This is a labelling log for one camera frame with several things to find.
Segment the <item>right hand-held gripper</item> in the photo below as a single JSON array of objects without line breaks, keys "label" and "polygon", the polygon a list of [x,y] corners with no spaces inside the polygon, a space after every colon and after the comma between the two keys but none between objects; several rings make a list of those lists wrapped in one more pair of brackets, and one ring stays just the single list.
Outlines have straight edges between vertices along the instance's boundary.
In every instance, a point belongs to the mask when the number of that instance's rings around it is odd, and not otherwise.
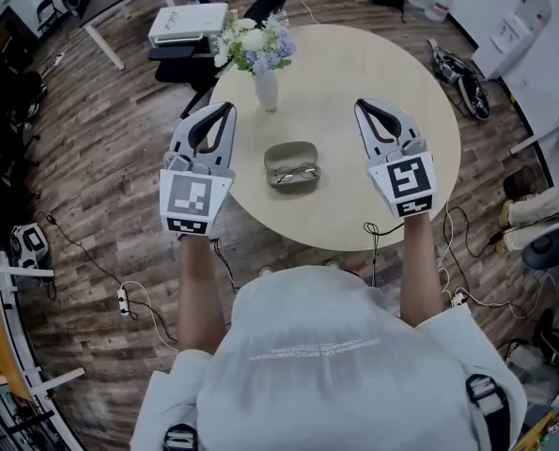
[{"label": "right hand-held gripper", "polygon": [[430,212],[437,193],[433,157],[412,117],[374,99],[358,99],[354,115],[369,158],[367,175],[392,215]]}]

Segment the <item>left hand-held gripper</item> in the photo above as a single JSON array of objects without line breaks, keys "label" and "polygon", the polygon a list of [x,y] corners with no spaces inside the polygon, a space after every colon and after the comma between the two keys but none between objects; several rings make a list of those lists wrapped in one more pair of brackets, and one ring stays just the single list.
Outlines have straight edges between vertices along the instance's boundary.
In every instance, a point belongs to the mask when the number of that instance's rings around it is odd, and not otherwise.
[{"label": "left hand-held gripper", "polygon": [[[200,108],[175,129],[173,152],[165,154],[159,180],[159,212],[166,231],[180,236],[210,234],[235,180],[228,167],[236,123],[235,105],[222,101]],[[214,157],[214,164],[184,155]]]}]

